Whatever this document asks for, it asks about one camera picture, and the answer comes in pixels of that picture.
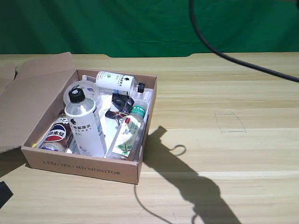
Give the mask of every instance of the pencil marking on table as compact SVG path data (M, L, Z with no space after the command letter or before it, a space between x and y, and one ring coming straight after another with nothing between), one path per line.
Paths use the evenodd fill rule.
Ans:
M144 209L141 209L140 212L137 215L140 215L140 213L142 213L144 211Z
M171 211L172 211L173 217L175 217L175 219L177 219L177 217L175 216L175 214L174 214L173 210L171 210Z
M235 113L214 113L214 116L221 133L247 133L244 124Z

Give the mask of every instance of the wood grain surface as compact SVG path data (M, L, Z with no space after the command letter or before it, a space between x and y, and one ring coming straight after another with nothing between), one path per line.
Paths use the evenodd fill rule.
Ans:
M299 53L230 54L299 75ZM0 55L0 66L41 55ZM299 84L213 54L74 55L78 68L158 76L137 186L34 170L0 154L1 224L298 224Z

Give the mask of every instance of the green backdrop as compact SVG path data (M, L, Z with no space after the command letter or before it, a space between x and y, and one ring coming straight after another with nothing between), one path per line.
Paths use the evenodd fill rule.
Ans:
M223 52L299 51L299 10L279 0L195 0L199 28ZM1 0L0 53L188 56L209 52L187 0Z

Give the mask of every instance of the open cardboard box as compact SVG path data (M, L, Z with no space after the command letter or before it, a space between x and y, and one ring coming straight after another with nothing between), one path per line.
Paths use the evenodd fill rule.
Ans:
M10 77L10 69L2 69L1 77ZM53 152L31 146L46 132L64 108L63 93L82 75L96 77L100 70L75 69L69 52L25 62L15 80L7 81L0 92L0 149L21 150L32 168L64 174L138 184L157 92L157 77L134 76L146 88L153 89L149 117L138 161L119 161L100 157Z

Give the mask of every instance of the black cable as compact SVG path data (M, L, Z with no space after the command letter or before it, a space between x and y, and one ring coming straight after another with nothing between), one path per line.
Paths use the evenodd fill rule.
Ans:
M200 38L200 40L205 44L205 46L208 49L210 49L212 52L214 52L219 57L222 57L226 60L229 60L230 62L239 64L239 65L251 68L251 69L255 69L255 70L258 70L258 71L261 71L261 72L268 73L268 74L273 75L273 76L277 76L279 78L284 78L284 79L299 83L299 78L297 78L297 77L289 76L289 75L283 74L281 72L273 71L273 70L255 65L255 64L244 62L244 61L241 61L239 59L228 56L226 54L223 54L222 52L219 52L217 49L215 49L212 45L209 44L209 42L204 38L204 36L200 32L200 30L198 29L197 22L196 22L196 17L195 17L195 14L194 14L194 0L189 0L189 10L190 10L191 23L193 25L193 28L194 28L197 36Z
M134 195L135 195L135 198L136 198L138 204L139 204L145 211L147 211L147 212L150 213L151 215L153 215L153 216L155 216L155 217L161 219L162 221L164 221L164 222L166 222L166 223L168 223L168 224L173 224L172 222L168 221L167 219L162 218L161 216L157 215L156 213L154 213L154 212L148 210L148 209L141 203L141 201L139 200L138 195L137 195L136 185L134 185Z

